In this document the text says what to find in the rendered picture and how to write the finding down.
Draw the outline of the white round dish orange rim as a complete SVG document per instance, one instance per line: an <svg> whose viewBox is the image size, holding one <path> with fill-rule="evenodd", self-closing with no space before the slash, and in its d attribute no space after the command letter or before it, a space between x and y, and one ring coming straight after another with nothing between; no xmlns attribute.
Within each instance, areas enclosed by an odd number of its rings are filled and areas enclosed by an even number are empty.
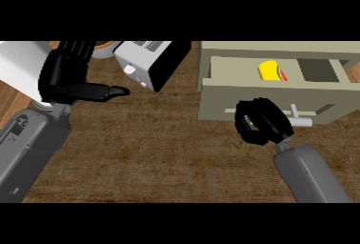
<svg viewBox="0 0 360 244"><path fill-rule="evenodd" d="M97 59L109 58L111 56L113 48L116 45L116 41L97 41L91 57Z"/></svg>

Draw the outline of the white and black appliance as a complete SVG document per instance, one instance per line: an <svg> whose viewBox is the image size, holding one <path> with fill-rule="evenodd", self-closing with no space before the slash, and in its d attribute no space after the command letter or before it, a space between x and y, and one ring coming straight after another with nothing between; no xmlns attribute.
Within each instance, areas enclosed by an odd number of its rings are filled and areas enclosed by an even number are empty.
<svg viewBox="0 0 360 244"><path fill-rule="evenodd" d="M123 41L113 56L125 75L153 92L159 92L191 49L188 40Z"/></svg>

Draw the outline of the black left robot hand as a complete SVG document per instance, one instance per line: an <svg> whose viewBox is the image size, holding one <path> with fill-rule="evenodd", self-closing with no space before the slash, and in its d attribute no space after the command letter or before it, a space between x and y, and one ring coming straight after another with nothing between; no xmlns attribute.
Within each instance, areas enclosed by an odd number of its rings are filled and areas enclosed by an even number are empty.
<svg viewBox="0 0 360 244"><path fill-rule="evenodd" d="M38 78L38 92L45 103L106 102L129 94L123 87L86 82L94 47L94 41L60 41L48 52Z"/></svg>

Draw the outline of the pale olive drawer front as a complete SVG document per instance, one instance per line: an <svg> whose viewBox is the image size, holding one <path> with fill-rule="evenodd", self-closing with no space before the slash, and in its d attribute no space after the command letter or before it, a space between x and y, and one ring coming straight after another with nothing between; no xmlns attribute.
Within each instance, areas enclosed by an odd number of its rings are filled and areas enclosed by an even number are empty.
<svg viewBox="0 0 360 244"><path fill-rule="evenodd" d="M324 125L360 109L360 84L331 82L277 82L224 80L219 78L201 79L197 118L200 120L232 121L234 109L240 100L268 98L281 111L289 105L297 111L315 111L325 104L334 106L317 116L303 116L312 119L314 124Z"/></svg>

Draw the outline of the yellow item with red stripe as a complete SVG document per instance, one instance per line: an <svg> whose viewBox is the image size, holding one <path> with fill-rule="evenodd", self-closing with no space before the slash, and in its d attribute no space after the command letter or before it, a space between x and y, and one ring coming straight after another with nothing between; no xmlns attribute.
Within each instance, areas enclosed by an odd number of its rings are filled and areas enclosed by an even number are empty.
<svg viewBox="0 0 360 244"><path fill-rule="evenodd" d="M274 60L261 62L256 66L259 78L265 81L286 81L284 72Z"/></svg>

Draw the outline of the large white block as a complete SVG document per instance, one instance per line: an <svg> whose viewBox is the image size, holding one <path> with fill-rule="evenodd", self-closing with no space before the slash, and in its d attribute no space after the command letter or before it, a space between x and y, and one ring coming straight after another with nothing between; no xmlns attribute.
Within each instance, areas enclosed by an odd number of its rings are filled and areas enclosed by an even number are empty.
<svg viewBox="0 0 360 244"><path fill-rule="evenodd" d="M38 78L50 52L45 41L0 41L0 80L21 92L44 109L52 106L42 101Z"/></svg>

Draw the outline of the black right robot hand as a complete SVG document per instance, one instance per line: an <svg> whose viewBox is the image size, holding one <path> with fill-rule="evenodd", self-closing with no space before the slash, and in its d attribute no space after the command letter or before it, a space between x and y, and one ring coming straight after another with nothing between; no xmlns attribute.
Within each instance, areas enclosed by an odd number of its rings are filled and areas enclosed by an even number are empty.
<svg viewBox="0 0 360 244"><path fill-rule="evenodd" d="M284 113L266 98L240 100L235 104L234 128L246 143L263 146L280 143L293 135Z"/></svg>

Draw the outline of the pale olive cabinet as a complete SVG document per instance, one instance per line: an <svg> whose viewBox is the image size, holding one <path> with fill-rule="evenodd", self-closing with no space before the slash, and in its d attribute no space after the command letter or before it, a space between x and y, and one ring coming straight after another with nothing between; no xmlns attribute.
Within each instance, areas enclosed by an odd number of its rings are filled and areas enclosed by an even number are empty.
<svg viewBox="0 0 360 244"><path fill-rule="evenodd" d="M209 77L212 56L336 59L348 71L360 62L360 41L199 41L196 84Z"/></svg>

